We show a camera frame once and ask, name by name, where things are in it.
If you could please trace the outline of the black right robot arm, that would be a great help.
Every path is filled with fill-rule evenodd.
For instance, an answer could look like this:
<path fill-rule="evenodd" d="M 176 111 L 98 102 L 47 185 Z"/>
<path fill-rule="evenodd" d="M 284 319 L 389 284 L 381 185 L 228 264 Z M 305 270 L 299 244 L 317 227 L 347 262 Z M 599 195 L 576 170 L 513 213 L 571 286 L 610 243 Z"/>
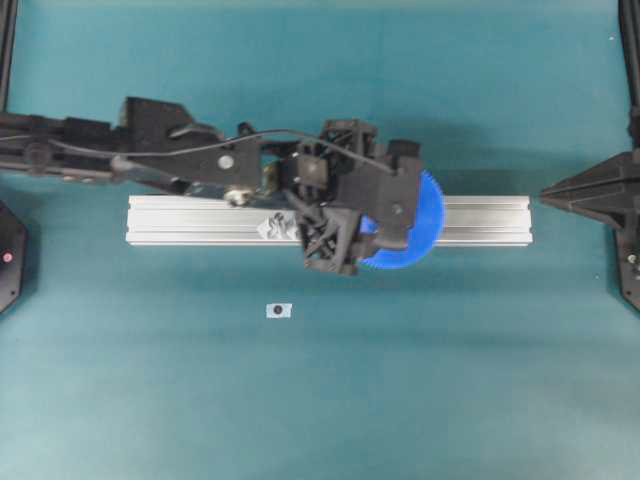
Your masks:
<path fill-rule="evenodd" d="M 137 183 L 232 207 L 289 209 L 308 268 L 352 275 L 380 250 L 365 233 L 389 172 L 372 128 L 327 123 L 313 135 L 241 123 L 234 136 L 182 105 L 130 97 L 118 124 L 25 114 L 1 116 L 1 167 L 97 184 Z"/>

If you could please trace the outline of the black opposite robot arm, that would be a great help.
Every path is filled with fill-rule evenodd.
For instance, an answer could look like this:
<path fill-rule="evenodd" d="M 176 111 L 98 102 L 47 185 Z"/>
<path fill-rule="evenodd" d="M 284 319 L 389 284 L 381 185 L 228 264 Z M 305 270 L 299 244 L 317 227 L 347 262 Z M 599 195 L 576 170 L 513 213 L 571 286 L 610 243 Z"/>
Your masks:
<path fill-rule="evenodd" d="M 639 220 L 639 149 L 623 152 L 543 189 L 548 206 L 606 224 L 616 230 Z"/>

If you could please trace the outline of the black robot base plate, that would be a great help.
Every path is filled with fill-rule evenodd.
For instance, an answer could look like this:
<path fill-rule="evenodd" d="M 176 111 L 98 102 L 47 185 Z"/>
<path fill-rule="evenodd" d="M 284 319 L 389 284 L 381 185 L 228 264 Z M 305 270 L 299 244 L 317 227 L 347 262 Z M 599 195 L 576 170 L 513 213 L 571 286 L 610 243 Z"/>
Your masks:
<path fill-rule="evenodd" d="M 639 311 L 639 217 L 612 214 L 617 285 L 623 299 Z"/>

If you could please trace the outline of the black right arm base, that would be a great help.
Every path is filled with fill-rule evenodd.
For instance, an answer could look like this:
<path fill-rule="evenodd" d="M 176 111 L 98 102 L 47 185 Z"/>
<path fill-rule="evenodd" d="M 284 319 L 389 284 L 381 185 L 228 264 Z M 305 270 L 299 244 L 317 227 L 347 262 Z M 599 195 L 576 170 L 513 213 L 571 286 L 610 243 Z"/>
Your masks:
<path fill-rule="evenodd" d="M 0 308 L 4 313 L 21 294 L 28 232 L 4 202 L 0 214 Z"/>

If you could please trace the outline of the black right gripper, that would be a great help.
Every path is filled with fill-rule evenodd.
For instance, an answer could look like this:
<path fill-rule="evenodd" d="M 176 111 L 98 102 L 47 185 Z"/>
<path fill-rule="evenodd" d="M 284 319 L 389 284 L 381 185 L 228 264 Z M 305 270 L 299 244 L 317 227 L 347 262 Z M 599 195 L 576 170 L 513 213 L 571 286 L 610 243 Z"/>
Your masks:
<path fill-rule="evenodd" d="M 375 153 L 376 128 L 361 120 L 328 120 L 319 136 L 300 133 L 284 167 L 282 193 L 294 209 L 304 266 L 352 276 L 358 254 L 362 214 L 339 201 L 347 176 Z"/>

